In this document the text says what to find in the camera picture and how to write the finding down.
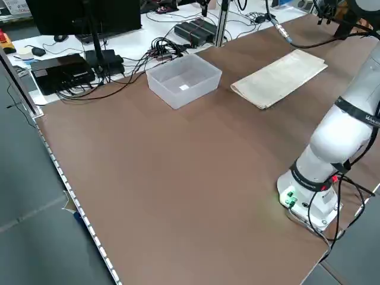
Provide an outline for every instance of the folded cloth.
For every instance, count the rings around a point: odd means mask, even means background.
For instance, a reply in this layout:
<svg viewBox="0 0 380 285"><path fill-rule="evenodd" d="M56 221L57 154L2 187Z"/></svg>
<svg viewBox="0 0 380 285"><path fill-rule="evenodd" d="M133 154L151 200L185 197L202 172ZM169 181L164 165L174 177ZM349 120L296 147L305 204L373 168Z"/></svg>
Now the folded cloth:
<svg viewBox="0 0 380 285"><path fill-rule="evenodd" d="M324 62L297 49L233 83L231 89L258 108L266 109L324 70Z"/></svg>

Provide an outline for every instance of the transparent storage bin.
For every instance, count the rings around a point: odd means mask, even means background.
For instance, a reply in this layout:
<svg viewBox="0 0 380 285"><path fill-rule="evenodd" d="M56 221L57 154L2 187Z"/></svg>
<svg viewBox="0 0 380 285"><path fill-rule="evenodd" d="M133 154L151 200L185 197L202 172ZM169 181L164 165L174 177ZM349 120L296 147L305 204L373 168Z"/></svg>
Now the transparent storage bin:
<svg viewBox="0 0 380 285"><path fill-rule="evenodd" d="M173 109L215 90L221 70L197 55L186 55L147 71L148 85Z"/></svg>

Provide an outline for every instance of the brown tabletop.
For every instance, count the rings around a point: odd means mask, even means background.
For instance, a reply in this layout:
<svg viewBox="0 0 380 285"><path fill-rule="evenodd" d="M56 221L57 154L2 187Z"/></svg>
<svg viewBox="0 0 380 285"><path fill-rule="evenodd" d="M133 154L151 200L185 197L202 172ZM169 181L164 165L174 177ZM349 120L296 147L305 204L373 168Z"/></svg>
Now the brown tabletop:
<svg viewBox="0 0 380 285"><path fill-rule="evenodd" d="M284 26L310 44L336 29L317 21ZM223 71L220 87L179 110L145 76L103 100L44 107L38 124L123 284L299 284L326 245L286 217L276 180L375 43L350 38L309 50L329 67L268 110L230 85L292 50L272 28L201 52ZM350 174L369 188L380 180L378 150Z"/></svg>

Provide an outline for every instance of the cable connector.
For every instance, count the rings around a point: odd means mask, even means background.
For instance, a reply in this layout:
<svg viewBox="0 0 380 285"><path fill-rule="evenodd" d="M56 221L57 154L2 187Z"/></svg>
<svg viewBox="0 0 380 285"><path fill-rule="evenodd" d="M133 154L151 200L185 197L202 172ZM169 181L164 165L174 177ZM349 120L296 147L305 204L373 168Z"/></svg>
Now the cable connector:
<svg viewBox="0 0 380 285"><path fill-rule="evenodd" d="M274 25L274 27L277 29L277 31L280 33L280 35L282 35L288 43L291 43L292 38L289 36L287 31L285 31L284 27L282 25L280 25L277 22L277 20L271 20L271 22Z"/></svg>

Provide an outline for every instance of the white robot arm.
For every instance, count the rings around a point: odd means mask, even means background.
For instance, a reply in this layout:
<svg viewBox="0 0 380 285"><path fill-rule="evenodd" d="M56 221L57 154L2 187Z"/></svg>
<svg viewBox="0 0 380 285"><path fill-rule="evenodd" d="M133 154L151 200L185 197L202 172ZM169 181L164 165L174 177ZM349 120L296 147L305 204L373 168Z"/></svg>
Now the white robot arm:
<svg viewBox="0 0 380 285"><path fill-rule="evenodd" d="M370 23L377 30L380 1L347 3L360 17L369 15ZM347 91L325 115L307 148L277 181L280 202L285 207L291 205L295 214L304 221L310 220L319 230L326 229L342 206L338 206L331 183L333 174L337 170L344 172L345 162L370 140L373 128L380 127L379 102L380 43Z"/></svg>

